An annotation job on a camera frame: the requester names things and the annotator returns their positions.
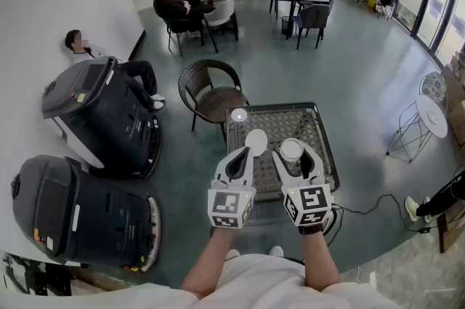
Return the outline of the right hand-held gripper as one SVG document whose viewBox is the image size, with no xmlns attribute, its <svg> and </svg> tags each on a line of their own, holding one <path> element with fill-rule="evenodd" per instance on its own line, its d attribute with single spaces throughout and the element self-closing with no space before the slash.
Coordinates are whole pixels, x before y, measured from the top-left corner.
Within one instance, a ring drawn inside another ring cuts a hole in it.
<svg viewBox="0 0 465 309">
<path fill-rule="evenodd" d="M 279 152 L 272 152 L 275 171 L 282 183 L 283 205 L 296 227 L 324 223 L 333 203 L 330 185 L 324 183 L 322 159 L 308 144 L 302 143 L 302 147 L 299 159 L 302 177 L 291 174 Z"/>
</svg>

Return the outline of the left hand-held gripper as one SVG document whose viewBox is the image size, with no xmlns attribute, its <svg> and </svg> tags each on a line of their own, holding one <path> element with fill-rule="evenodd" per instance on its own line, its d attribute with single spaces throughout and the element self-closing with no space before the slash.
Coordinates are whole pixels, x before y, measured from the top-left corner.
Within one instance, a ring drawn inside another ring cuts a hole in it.
<svg viewBox="0 0 465 309">
<path fill-rule="evenodd" d="M 208 190 L 208 216 L 215 228 L 242 228 L 254 205 L 254 154 L 239 148 L 217 165 Z"/>
</svg>

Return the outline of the white paper cup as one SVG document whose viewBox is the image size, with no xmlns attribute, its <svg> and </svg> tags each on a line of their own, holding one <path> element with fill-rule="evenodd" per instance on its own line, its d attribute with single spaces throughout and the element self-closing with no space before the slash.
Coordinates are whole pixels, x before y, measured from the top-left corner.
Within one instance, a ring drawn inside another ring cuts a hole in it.
<svg viewBox="0 0 465 309">
<path fill-rule="evenodd" d="M 288 163 L 296 163 L 302 156 L 304 148 L 296 138 L 287 138 L 280 145 L 280 155 Z"/>
</svg>

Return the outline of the white round plate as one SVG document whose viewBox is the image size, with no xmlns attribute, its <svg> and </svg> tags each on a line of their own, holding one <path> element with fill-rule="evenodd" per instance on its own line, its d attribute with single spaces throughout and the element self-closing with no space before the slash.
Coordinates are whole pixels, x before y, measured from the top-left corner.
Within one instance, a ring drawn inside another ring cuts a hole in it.
<svg viewBox="0 0 465 309">
<path fill-rule="evenodd" d="M 268 139 L 262 129 L 251 130 L 245 140 L 245 146 L 251 149 L 254 157 L 261 156 L 267 149 Z"/>
</svg>

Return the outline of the person's right forearm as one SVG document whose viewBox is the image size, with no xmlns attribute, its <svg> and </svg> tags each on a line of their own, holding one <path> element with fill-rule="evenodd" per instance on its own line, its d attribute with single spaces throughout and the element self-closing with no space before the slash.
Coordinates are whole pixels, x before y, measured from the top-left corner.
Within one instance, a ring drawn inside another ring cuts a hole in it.
<svg viewBox="0 0 465 309">
<path fill-rule="evenodd" d="M 340 282 L 339 271 L 322 232 L 303 236 L 306 286 L 322 292 Z"/>
</svg>

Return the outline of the person's left forearm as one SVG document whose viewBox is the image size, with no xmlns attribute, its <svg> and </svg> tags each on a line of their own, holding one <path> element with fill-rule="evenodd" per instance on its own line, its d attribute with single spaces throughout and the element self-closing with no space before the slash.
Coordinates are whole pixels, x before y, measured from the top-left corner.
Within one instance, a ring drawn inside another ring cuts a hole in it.
<svg viewBox="0 0 465 309">
<path fill-rule="evenodd" d="M 234 237 L 235 229 L 214 229 L 205 249 L 182 282 L 182 291 L 193 294 L 199 300 L 214 292 Z"/>
</svg>

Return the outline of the wicker glass-top table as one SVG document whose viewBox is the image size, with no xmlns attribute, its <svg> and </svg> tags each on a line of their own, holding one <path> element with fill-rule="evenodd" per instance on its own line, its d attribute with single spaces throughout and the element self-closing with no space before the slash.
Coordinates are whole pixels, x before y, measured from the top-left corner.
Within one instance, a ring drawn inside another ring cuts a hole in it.
<svg viewBox="0 0 465 309">
<path fill-rule="evenodd" d="M 245 118 L 238 118 L 233 113 L 234 108 L 227 110 L 227 151 L 230 153 L 243 147 L 246 136 L 254 129 L 261 129 L 266 134 L 267 149 L 254 160 L 256 201 L 279 201 L 283 198 L 272 162 L 272 150 L 278 150 L 287 138 L 308 144 L 323 161 L 323 174 L 331 192 L 339 189 L 339 175 L 316 104 L 247 105 L 243 109 Z"/>
</svg>

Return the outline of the brown wicker chair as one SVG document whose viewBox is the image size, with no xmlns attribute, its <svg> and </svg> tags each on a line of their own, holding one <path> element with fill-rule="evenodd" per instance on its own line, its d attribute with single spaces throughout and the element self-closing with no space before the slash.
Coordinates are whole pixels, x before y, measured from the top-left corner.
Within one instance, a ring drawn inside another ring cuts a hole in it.
<svg viewBox="0 0 465 309">
<path fill-rule="evenodd" d="M 209 73 L 211 69 L 226 73 L 233 85 L 215 87 Z M 237 72 L 220 60 L 199 60 L 186 67 L 178 79 L 178 90 L 182 102 L 193 113 L 191 129 L 195 129 L 196 120 L 200 118 L 220 126 L 223 138 L 227 137 L 227 110 L 249 104 Z"/>
</svg>

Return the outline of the person's white shirt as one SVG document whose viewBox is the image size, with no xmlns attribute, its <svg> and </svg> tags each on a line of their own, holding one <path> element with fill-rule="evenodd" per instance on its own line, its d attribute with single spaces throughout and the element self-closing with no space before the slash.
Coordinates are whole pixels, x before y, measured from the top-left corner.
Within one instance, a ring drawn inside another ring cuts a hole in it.
<svg viewBox="0 0 465 309">
<path fill-rule="evenodd" d="M 247 254 L 224 265 L 217 288 L 199 300 L 181 289 L 143 284 L 103 294 L 40 297 L 2 292 L 0 309 L 402 309 L 370 284 L 345 282 L 319 292 L 304 284 L 304 266 Z"/>
</svg>

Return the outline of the black service robot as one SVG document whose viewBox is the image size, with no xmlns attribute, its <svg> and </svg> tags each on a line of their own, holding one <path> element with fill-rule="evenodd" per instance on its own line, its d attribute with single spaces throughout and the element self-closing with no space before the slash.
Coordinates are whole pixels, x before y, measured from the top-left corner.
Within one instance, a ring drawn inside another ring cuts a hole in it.
<svg viewBox="0 0 465 309">
<path fill-rule="evenodd" d="M 26 160 L 12 181 L 12 210 L 25 237 L 58 263 L 146 271 L 158 254 L 155 199 L 119 189 L 70 158 Z"/>
<path fill-rule="evenodd" d="M 155 168 L 160 124 L 130 89 L 114 57 L 64 70 L 46 86 L 41 112 L 91 174 L 145 179 Z"/>
</svg>

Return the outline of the white round side table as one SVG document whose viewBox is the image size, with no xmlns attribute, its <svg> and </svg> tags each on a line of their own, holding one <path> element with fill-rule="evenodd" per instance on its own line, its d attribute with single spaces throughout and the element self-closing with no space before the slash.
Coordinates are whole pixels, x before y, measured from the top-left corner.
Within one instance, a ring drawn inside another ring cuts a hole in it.
<svg viewBox="0 0 465 309">
<path fill-rule="evenodd" d="M 433 136 L 442 139 L 447 133 L 448 124 L 439 105 L 430 97 L 419 95 L 400 114 L 386 155 L 411 163 Z"/>
</svg>

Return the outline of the black metal chair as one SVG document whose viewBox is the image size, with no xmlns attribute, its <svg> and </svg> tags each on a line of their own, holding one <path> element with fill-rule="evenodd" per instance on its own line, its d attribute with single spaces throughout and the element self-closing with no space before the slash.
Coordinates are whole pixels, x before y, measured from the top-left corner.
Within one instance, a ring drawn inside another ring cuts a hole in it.
<svg viewBox="0 0 465 309">
<path fill-rule="evenodd" d="M 177 46 L 179 50 L 179 55 L 182 57 L 182 46 L 180 42 L 180 37 L 183 33 L 188 33 L 190 30 L 197 30 L 200 33 L 201 45 L 205 44 L 204 35 L 203 35 L 203 26 L 200 23 L 194 22 L 192 20 L 185 19 L 163 19 L 166 24 L 167 33 L 169 35 L 168 48 L 171 49 L 171 38 L 172 35 L 176 36 Z"/>
</svg>

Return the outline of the blue upholstered chair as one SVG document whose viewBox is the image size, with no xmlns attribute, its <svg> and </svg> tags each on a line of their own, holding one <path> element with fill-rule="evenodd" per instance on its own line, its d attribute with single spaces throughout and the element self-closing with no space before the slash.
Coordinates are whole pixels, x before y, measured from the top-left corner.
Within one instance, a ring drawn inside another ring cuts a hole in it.
<svg viewBox="0 0 465 309">
<path fill-rule="evenodd" d="M 293 23 L 298 28 L 298 38 L 296 49 L 299 49 L 300 39 L 302 37 L 303 30 L 308 34 L 310 29 L 318 29 L 318 37 L 315 48 L 318 48 L 320 40 L 323 39 L 324 29 L 328 22 L 330 14 L 330 6 L 327 4 L 311 4 L 302 9 L 297 16 L 292 16 Z"/>
</svg>

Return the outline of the white plastic chair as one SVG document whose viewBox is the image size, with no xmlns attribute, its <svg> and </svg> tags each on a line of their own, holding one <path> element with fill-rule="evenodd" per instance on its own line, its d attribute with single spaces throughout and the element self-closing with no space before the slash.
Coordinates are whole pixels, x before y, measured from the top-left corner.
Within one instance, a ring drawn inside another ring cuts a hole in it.
<svg viewBox="0 0 465 309">
<path fill-rule="evenodd" d="M 223 1 L 213 12 L 204 14 L 203 21 L 206 24 L 207 31 L 210 35 L 216 53 L 219 51 L 214 39 L 214 29 L 232 31 L 235 36 L 235 40 L 238 41 L 238 23 L 235 14 L 234 0 Z"/>
</svg>

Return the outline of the patterned round stool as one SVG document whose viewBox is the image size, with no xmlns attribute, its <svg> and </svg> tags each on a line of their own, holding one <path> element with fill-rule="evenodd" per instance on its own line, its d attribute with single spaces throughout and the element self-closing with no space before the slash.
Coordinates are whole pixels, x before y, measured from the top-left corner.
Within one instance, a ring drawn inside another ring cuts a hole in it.
<svg viewBox="0 0 465 309">
<path fill-rule="evenodd" d="M 448 109 L 448 93 L 444 77 L 437 71 L 428 73 L 419 85 L 419 94 L 433 100 L 443 113 Z"/>
</svg>

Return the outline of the cardboard boxes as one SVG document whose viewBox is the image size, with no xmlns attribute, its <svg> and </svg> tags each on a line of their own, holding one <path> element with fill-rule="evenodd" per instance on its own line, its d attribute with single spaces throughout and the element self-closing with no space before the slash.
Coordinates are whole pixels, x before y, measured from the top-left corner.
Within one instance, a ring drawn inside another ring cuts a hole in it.
<svg viewBox="0 0 465 309">
<path fill-rule="evenodd" d="M 465 153 L 465 51 L 455 52 L 441 74 L 446 85 L 448 122 Z"/>
</svg>

